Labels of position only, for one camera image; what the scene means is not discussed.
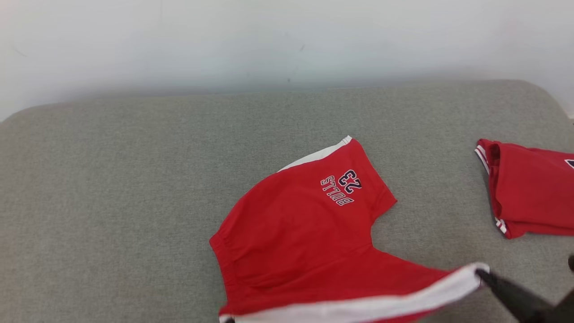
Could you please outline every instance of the gray cushion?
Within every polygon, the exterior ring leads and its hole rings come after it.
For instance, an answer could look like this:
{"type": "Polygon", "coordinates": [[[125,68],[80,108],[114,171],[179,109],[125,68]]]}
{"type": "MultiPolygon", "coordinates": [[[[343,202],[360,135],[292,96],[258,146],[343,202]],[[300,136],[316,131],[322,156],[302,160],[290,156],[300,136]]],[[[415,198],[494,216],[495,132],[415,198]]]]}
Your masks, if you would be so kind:
{"type": "MultiPolygon", "coordinates": [[[[551,301],[574,287],[574,237],[506,240],[484,137],[574,152],[574,128],[519,81],[62,103],[0,124],[0,321],[216,322],[208,239],[254,184],[359,140],[398,203],[374,245],[442,269],[482,261],[551,301]]],[[[488,290],[429,322],[512,322],[488,290]]]]}

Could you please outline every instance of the folded red shorts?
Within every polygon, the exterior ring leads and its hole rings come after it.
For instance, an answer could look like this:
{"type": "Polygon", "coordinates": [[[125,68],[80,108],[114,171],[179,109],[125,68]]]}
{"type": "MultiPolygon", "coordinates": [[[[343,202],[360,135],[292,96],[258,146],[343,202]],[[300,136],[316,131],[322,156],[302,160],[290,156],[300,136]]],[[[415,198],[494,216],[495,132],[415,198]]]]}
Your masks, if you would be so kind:
{"type": "Polygon", "coordinates": [[[574,235],[574,153],[480,139],[496,226],[508,239],[526,232],[574,235]]]}

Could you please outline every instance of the red and white shorts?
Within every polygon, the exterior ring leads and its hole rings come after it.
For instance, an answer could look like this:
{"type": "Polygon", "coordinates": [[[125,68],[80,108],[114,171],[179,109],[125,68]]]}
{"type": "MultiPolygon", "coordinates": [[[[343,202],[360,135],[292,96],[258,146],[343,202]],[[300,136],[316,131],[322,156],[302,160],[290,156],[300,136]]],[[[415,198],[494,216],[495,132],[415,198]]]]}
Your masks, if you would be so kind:
{"type": "Polygon", "coordinates": [[[396,201],[351,137],[255,185],[210,240],[220,322],[405,322],[479,287],[485,264],[442,271],[373,247],[371,226],[396,201]]]}
{"type": "Polygon", "coordinates": [[[480,139],[496,226],[508,239],[526,232],[574,236],[574,154],[480,139]]]}

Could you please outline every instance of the red fabric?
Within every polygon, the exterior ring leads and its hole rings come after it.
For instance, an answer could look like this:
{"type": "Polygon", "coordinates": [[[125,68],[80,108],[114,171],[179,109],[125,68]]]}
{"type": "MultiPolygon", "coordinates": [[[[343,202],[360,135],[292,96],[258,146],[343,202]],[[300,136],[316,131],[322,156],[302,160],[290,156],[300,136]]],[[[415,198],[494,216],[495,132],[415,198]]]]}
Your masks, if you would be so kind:
{"type": "Polygon", "coordinates": [[[490,171],[492,210],[505,236],[574,235],[574,154],[480,139],[490,171]]]}
{"type": "Polygon", "coordinates": [[[356,140],[323,159],[267,177],[239,200],[210,240],[228,298],[220,315],[406,295],[448,275],[373,247],[371,226],[396,201],[356,140]],[[354,175],[345,177],[349,170],[354,175]],[[351,193],[341,178],[355,185],[351,193]],[[333,190],[353,202],[337,204],[328,195],[333,190]]]}

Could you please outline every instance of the white stripe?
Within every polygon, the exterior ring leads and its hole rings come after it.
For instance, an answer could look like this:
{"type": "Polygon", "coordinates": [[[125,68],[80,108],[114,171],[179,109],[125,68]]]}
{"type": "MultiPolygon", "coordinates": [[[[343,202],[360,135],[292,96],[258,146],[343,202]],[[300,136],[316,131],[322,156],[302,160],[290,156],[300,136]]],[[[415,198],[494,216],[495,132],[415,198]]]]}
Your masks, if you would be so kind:
{"type": "Polygon", "coordinates": [[[484,150],[484,148],[482,148],[481,145],[476,146],[476,148],[480,150],[482,156],[484,157],[484,161],[486,161],[486,164],[488,165],[488,158],[486,158],[486,151],[484,150]]]}
{"type": "MultiPolygon", "coordinates": [[[[437,309],[476,290],[480,286],[480,278],[474,273],[478,268],[490,271],[486,264],[469,264],[408,295],[294,304],[233,318],[236,323],[352,323],[407,316],[437,309]]],[[[224,323],[230,317],[220,316],[219,322],[224,323]]]]}
{"type": "Polygon", "coordinates": [[[500,230],[502,231],[502,233],[506,233],[506,223],[504,222],[504,220],[501,220],[501,227],[500,230]]]}
{"type": "Polygon", "coordinates": [[[282,170],[286,170],[287,168],[291,168],[293,166],[297,166],[297,165],[301,165],[304,163],[313,162],[315,160],[323,159],[323,158],[329,156],[330,154],[332,154],[335,150],[337,150],[337,149],[341,148],[342,146],[350,143],[351,140],[352,140],[351,136],[347,136],[347,137],[343,138],[343,140],[341,140],[338,144],[324,148],[324,149],[321,149],[321,150],[314,152],[310,155],[307,155],[301,159],[297,159],[293,163],[290,163],[289,165],[280,169],[278,172],[280,172],[282,170]]]}
{"type": "Polygon", "coordinates": [[[475,149],[474,152],[476,153],[478,158],[480,158],[480,161],[482,161],[482,164],[484,165],[484,169],[486,170],[486,172],[490,175],[490,170],[488,169],[488,164],[486,163],[486,161],[482,157],[482,154],[480,153],[480,151],[478,149],[475,149]]]}

